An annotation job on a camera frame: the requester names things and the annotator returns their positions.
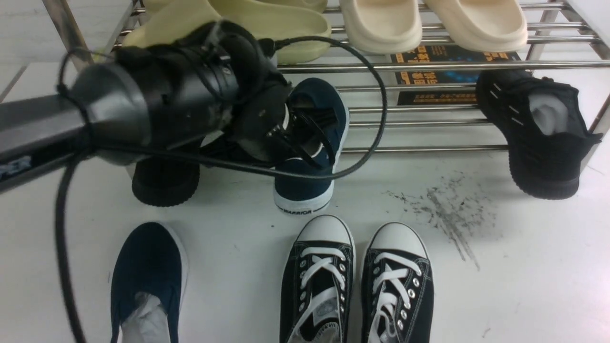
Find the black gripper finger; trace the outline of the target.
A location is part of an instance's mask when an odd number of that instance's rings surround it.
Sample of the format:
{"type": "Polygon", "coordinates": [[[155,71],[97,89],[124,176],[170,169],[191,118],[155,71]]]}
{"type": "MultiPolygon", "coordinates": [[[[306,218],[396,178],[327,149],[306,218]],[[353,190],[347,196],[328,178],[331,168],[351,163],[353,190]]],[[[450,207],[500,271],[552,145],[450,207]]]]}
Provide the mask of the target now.
{"type": "Polygon", "coordinates": [[[274,127],[274,138],[281,141],[294,157],[301,158],[318,170],[332,168],[336,164],[335,152],[326,130],[337,126],[337,115],[330,107],[287,107],[287,124],[274,127]],[[314,160],[320,148],[327,152],[329,166],[314,160]]]}

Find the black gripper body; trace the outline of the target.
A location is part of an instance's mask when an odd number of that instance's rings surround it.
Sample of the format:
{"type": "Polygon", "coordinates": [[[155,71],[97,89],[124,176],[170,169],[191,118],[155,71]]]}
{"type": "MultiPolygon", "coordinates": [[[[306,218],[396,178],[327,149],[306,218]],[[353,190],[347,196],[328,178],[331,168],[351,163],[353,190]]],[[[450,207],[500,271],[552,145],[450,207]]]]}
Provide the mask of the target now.
{"type": "Polygon", "coordinates": [[[235,162],[283,162],[294,154],[282,138],[289,119],[287,98],[291,84],[281,72],[271,71],[256,87],[255,77],[238,78],[239,104],[224,138],[227,156],[235,162]]]}

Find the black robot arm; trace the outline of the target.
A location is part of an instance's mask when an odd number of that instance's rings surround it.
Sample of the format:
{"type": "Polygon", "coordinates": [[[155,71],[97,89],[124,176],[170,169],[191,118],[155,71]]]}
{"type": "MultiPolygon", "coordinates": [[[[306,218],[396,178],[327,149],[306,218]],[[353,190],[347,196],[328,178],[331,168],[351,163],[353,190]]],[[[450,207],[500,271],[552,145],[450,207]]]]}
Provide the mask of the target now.
{"type": "Polygon", "coordinates": [[[222,131],[267,163],[301,158],[330,146],[331,107],[288,100],[290,83],[259,41],[231,21],[212,21],[169,45],[131,46],[83,69],[56,93],[1,104],[1,190],[100,156],[126,166],[148,156],[238,170],[175,149],[222,131]]]}

